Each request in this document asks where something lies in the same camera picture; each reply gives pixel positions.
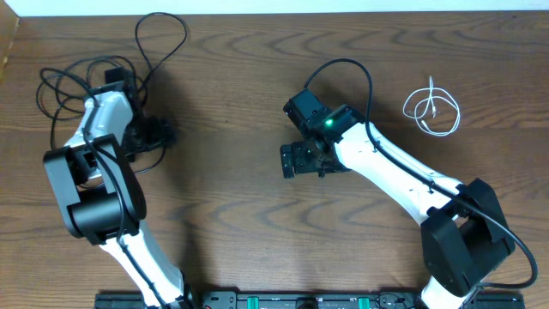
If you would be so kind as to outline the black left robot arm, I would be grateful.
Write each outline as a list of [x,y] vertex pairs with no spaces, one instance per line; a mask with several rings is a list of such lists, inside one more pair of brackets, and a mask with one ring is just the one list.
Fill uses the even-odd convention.
[[69,70],[56,70],[80,86],[84,113],[74,135],[45,153],[43,164],[63,224],[110,254],[142,294],[145,308],[195,308],[183,272],[161,250],[145,221],[146,200],[123,143],[133,125],[148,140],[135,75],[125,67],[105,72],[97,88]]

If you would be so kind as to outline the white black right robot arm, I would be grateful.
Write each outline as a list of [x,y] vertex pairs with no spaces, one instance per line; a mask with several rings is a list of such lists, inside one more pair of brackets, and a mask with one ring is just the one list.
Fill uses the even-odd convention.
[[421,227],[431,274],[420,298],[429,308],[460,308],[514,250],[495,191],[481,179],[464,185],[422,164],[367,124],[357,110],[331,110],[308,89],[284,113],[302,134],[281,146],[287,179],[356,172],[401,205]]

